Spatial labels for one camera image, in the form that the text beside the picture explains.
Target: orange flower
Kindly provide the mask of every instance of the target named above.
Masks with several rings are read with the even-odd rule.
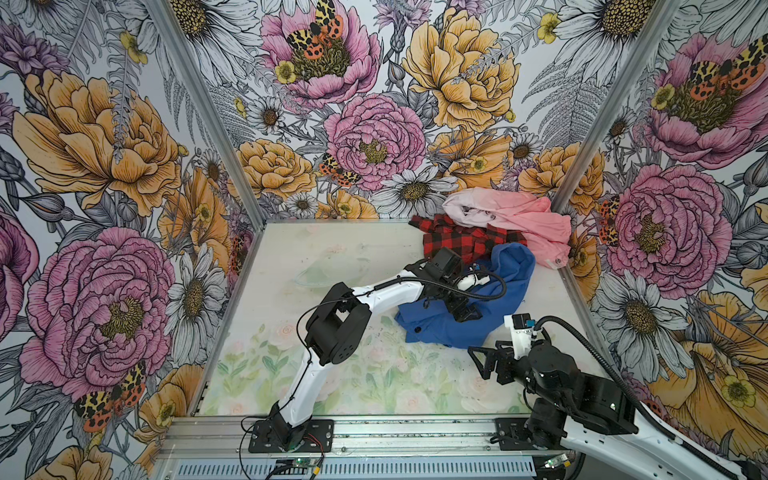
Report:
[[[463,125],[484,131],[509,111],[512,90],[518,81],[520,64],[507,55],[480,72],[467,70],[481,56],[498,48],[498,33],[482,30],[477,17],[466,10],[445,11],[442,31],[425,22],[413,32],[402,67],[419,83],[415,92],[431,91],[437,98],[437,125]]]
[[[214,259],[226,272],[229,269],[230,238],[224,215],[227,210],[216,195],[218,186],[200,167],[195,167],[191,180],[184,183],[184,194],[170,195],[157,220],[161,245],[180,252],[191,239],[195,253],[205,243],[214,250]]]
[[[475,132],[461,126],[457,131],[438,135],[428,149],[441,161],[452,161],[443,177],[457,177],[458,190],[490,188],[491,182],[497,184],[504,177],[504,162],[511,141],[509,135],[475,137]]]
[[[47,111],[19,114],[13,138],[29,158],[29,167],[42,178],[46,192],[90,193],[82,208],[93,207],[107,189],[123,192],[148,217],[163,197],[181,185],[179,150],[160,115],[148,99],[131,92],[131,111],[122,159],[115,159],[112,98],[117,94],[103,78],[88,86],[66,72],[47,70],[41,79],[28,75],[26,85]]]
[[[339,190],[333,196],[328,194],[328,204],[319,204],[315,218],[377,219],[376,209],[365,197],[350,195]]]
[[[598,240],[587,235],[585,230],[581,235],[573,232],[568,244],[571,246],[571,252],[568,254],[568,266],[576,277],[581,295],[589,302],[600,283]]]
[[[285,200],[317,185],[310,161],[287,145],[260,139],[241,144],[235,153],[257,197],[271,192]]]
[[[154,460],[165,439],[174,417],[187,416],[197,384],[203,378],[203,367],[182,365],[173,369],[160,382],[157,391],[139,409],[139,417],[146,422],[134,432],[136,440],[147,443],[136,463],[152,474]]]
[[[97,446],[87,455],[80,447],[67,447],[27,480],[109,480],[112,478],[111,463],[112,454],[100,451]]]
[[[571,168],[581,142],[570,144],[566,148],[555,147],[541,152],[534,157],[535,168],[523,170],[518,177],[520,191],[531,192],[539,197],[549,192],[556,192]],[[598,152],[592,163],[579,180],[576,191],[571,196],[571,205],[580,215],[592,211],[597,201],[603,196],[603,169],[605,155]]]
[[[684,379],[667,370],[669,380],[648,388],[681,425],[716,442],[733,430],[731,451],[754,458],[768,445],[768,323],[730,292],[694,298],[699,341],[680,343],[694,369]]]

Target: blue garment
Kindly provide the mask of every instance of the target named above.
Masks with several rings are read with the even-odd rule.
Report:
[[[500,299],[483,301],[470,299],[481,319],[456,322],[442,300],[430,300],[424,308],[424,299],[404,303],[395,317],[406,329],[406,342],[441,343],[466,349],[481,346],[490,332],[504,323],[504,315],[513,314],[525,296],[528,281],[533,274],[536,259],[533,253],[520,243],[504,243],[493,247],[490,271],[507,282],[507,293]],[[493,295],[501,291],[497,280],[472,289],[473,293]]]

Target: red and black plaid shirt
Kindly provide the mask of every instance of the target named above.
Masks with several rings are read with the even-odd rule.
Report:
[[[424,256],[432,258],[443,247],[448,247],[462,257],[465,265],[482,257],[490,257],[491,250],[503,243],[522,243],[528,246],[519,230],[504,230],[488,225],[462,227],[446,214],[436,214],[434,219],[413,216],[410,225],[424,233]]]

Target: wall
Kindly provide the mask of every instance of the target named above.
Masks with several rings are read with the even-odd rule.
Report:
[[[141,480],[253,228],[143,4],[0,12],[0,476]]]
[[[201,19],[243,2],[202,2],[197,17],[172,3],[268,217],[430,217],[463,188],[516,189],[527,167],[530,191],[554,193],[653,5],[334,0],[313,45],[326,3],[264,0],[227,17],[254,33],[226,44]],[[603,167],[596,157],[582,214]]]
[[[712,452],[758,461],[764,478],[766,22],[763,3],[680,8],[672,28],[687,32],[667,33],[605,132],[603,193],[579,211],[571,252],[640,398]],[[753,65],[720,70],[740,55]],[[707,83],[712,71],[728,79]]]

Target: floral table surface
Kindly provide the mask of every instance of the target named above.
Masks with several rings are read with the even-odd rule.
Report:
[[[325,278],[366,285],[397,273],[422,256],[422,234],[407,223],[273,223],[261,241],[255,265],[227,333],[200,411],[203,415],[264,414],[286,393],[300,367],[302,346],[296,319],[318,303],[327,287],[308,288]],[[347,259],[345,264],[340,259]],[[356,269],[356,260],[361,269]],[[341,270],[333,266],[342,264]],[[561,299],[553,309],[552,300]],[[574,319],[558,273],[537,267],[518,311]],[[397,309],[371,318],[360,346],[330,374],[315,404],[318,415],[463,414],[527,412],[517,385],[483,380],[465,350],[405,343]],[[302,335],[303,322],[300,327]],[[561,348],[573,344],[551,329]],[[505,327],[486,339],[509,339]],[[569,352],[579,366],[599,372],[583,349]]]

